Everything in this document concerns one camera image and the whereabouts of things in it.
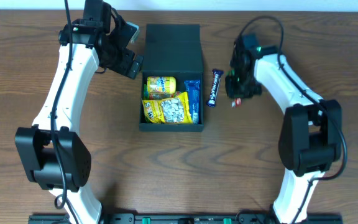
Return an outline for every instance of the white wall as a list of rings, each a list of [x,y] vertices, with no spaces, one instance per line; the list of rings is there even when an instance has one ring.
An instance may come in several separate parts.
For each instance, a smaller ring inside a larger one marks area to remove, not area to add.
[[[358,0],[105,0],[118,10],[358,12]],[[83,9],[85,0],[68,0]],[[0,9],[64,9],[63,0],[0,0]]]

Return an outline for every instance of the box lid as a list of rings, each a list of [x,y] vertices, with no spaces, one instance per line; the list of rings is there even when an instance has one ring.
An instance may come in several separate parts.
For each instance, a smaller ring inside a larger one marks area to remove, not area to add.
[[[142,72],[203,72],[200,25],[147,24]]]

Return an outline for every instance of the cardboard box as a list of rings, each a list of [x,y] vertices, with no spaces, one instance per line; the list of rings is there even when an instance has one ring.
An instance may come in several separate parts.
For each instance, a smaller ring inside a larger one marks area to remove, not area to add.
[[[198,124],[147,123],[140,104],[141,131],[194,131],[204,128],[203,53],[200,25],[147,24],[146,49],[142,67],[142,99],[147,77],[175,77],[177,91],[186,91],[185,80],[200,80],[200,111]]]

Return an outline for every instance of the yellow package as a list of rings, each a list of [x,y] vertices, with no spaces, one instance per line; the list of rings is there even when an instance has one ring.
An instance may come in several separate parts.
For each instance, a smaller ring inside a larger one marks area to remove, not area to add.
[[[192,124],[187,92],[163,100],[142,100],[146,118],[152,123]]]

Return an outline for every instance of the wooden table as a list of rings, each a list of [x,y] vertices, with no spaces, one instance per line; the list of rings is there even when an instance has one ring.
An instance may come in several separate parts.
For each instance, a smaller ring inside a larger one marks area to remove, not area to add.
[[[308,211],[340,212],[346,223],[358,223],[358,13],[121,13],[142,29],[131,47],[139,54],[144,53],[146,23],[201,24],[204,98],[211,69],[229,70],[232,43],[242,26],[261,14],[281,18],[290,65],[315,92],[340,102],[349,146],[345,173],[318,184]],[[71,12],[72,19],[79,17],[81,11]],[[14,135],[19,126],[31,126],[46,99],[65,21],[64,11],[0,11],[0,223],[25,223],[32,213],[61,212],[54,209],[50,193],[27,180]],[[263,44],[278,42],[273,23],[261,22],[251,30]],[[202,133],[141,133],[140,82],[141,75],[136,80],[111,71],[95,75],[83,107],[81,139],[93,158],[89,181],[107,209],[269,209],[284,173],[277,150],[283,115],[269,93],[232,109],[222,83],[218,107],[204,107]]]

